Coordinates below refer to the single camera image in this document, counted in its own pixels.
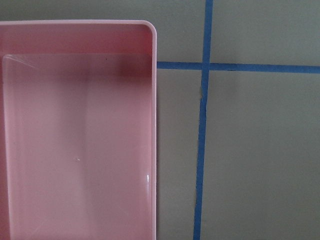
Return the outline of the pink plastic bin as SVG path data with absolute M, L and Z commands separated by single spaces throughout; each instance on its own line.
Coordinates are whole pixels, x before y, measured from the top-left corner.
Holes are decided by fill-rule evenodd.
M 157 32 L 0 24 L 0 237 L 156 238 Z

